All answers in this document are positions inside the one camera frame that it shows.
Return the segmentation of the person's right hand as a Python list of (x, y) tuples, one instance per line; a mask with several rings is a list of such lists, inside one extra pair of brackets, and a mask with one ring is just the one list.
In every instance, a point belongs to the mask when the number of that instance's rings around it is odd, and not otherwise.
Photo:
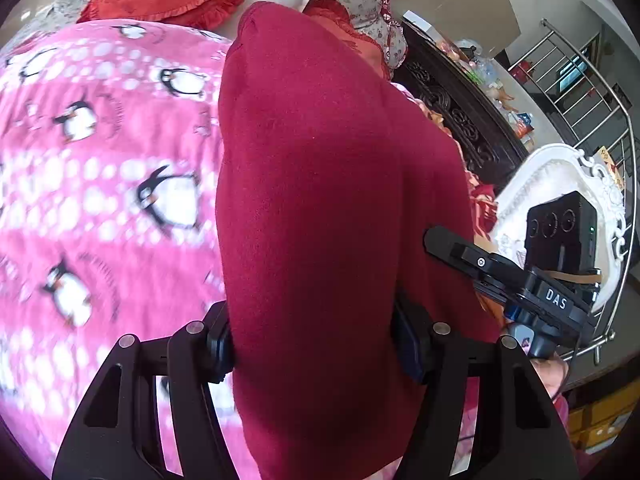
[(562, 391), (565, 379), (568, 376), (568, 364), (557, 354), (549, 359), (531, 359), (530, 364), (541, 380), (548, 395), (554, 400)]

